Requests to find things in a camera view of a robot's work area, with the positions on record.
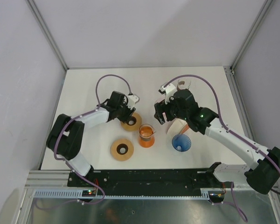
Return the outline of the orange glass carafe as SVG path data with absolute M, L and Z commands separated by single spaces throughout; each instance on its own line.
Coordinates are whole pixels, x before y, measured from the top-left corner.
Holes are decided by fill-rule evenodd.
M 149 148 L 155 143 L 155 129 L 150 124 L 143 124 L 139 127 L 138 142 L 140 146 Z

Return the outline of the blue glass dripper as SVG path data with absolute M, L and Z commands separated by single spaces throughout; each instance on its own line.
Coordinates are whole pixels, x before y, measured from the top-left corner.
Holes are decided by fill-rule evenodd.
M 191 148 L 191 140 L 185 134 L 177 134 L 172 138 L 172 146 L 179 152 L 186 152 Z

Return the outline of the clear glass carafe brown collar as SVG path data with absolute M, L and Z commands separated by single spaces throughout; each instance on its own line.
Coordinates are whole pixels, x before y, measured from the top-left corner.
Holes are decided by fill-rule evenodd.
M 180 78 L 177 81 L 177 90 L 189 89 L 191 85 L 191 80 L 189 78 Z

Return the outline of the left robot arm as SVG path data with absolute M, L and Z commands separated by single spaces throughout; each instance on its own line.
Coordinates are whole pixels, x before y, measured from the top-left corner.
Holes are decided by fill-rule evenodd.
M 110 98 L 92 111 L 76 117 L 60 114 L 47 137 L 46 147 L 51 149 L 56 160 L 65 161 L 71 170 L 78 173 L 80 184 L 90 186 L 94 181 L 94 175 L 90 172 L 93 167 L 80 152 L 84 131 L 113 119 L 128 123 L 139 100 L 135 94 L 113 91 Z

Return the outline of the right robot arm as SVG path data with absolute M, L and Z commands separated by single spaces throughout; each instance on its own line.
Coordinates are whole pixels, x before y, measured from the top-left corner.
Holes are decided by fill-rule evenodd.
M 199 107 L 189 90 L 162 87 L 159 92 L 165 96 L 154 104 L 154 117 L 160 124 L 183 120 L 192 131 L 216 140 L 245 162 L 245 165 L 216 163 L 214 170 L 206 175 L 209 186 L 217 187 L 222 182 L 247 183 L 261 194 L 273 189 L 280 179 L 280 149 L 268 149 L 229 129 L 217 113 Z

